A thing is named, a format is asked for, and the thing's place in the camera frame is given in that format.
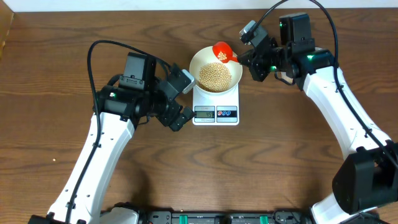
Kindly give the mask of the red measuring scoop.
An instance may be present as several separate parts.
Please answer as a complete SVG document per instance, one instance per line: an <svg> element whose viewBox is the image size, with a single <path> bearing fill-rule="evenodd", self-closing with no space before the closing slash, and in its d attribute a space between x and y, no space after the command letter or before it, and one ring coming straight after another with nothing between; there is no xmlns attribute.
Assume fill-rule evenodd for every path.
<svg viewBox="0 0 398 224"><path fill-rule="evenodd" d="M229 61L238 62L237 57L233 55L232 48L226 42L217 42L212 46L212 51L222 63L228 63Z"/></svg>

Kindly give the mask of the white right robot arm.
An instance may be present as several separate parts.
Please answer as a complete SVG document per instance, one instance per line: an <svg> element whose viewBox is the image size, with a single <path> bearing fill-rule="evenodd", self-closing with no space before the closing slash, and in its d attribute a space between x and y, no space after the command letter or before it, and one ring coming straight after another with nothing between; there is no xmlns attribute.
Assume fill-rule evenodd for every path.
<svg viewBox="0 0 398 224"><path fill-rule="evenodd" d="M397 143L367 115L345 82L337 55L318 48L306 13L281 16L280 40L256 21L240 32L251 50L238 57L252 78L297 85L318 107L338 144L343 164L329 196L310 209L312 223L379 223L374 208L397 201Z"/></svg>

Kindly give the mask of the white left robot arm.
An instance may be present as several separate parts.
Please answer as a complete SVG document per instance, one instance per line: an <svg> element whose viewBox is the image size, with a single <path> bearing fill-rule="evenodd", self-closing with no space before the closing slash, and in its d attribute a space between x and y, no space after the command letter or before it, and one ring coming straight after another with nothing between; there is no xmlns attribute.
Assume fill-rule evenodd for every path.
<svg viewBox="0 0 398 224"><path fill-rule="evenodd" d="M194 117L175 99L195 86L195 78L172 65L167 78L155 77L154 57L128 53L124 73L98 92L90 130L72 174L46 216L29 223L142 223L138 211L125 205L103 213L109 181L126 144L143 117L155 116L163 126L179 131Z"/></svg>

